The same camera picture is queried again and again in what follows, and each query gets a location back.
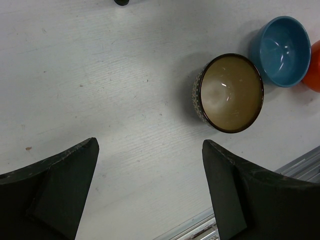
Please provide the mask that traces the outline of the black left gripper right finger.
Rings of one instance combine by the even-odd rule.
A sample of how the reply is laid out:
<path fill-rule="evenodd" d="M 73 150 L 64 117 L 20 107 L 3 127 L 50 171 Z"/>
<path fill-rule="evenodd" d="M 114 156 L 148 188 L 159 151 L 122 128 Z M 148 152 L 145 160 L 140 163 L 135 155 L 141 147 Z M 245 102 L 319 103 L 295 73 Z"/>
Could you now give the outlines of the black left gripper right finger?
<path fill-rule="evenodd" d="M 212 140 L 202 158 L 222 240 L 317 240 L 320 186 L 270 171 Z"/>

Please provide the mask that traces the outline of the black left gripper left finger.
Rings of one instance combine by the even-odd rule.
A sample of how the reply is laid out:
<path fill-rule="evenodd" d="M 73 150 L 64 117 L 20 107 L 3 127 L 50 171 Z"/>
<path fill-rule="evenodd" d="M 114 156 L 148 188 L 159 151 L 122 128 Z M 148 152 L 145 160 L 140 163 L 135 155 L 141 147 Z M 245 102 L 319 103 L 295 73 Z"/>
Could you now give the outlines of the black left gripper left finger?
<path fill-rule="evenodd" d="M 73 240 L 99 155 L 95 137 L 0 176 L 2 240 Z"/>

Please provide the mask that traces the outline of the brown bowl dark patterned rim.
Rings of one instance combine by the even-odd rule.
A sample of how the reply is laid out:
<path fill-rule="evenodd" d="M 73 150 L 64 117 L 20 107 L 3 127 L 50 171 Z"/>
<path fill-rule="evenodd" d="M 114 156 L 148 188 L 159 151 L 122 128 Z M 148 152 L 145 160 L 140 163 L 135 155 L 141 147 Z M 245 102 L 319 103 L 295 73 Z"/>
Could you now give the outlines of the brown bowl dark patterned rim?
<path fill-rule="evenodd" d="M 249 128 L 258 118 L 264 102 L 264 84 L 248 58 L 226 53 L 200 70 L 192 86 L 191 99 L 196 114 L 205 124 L 235 134 Z"/>

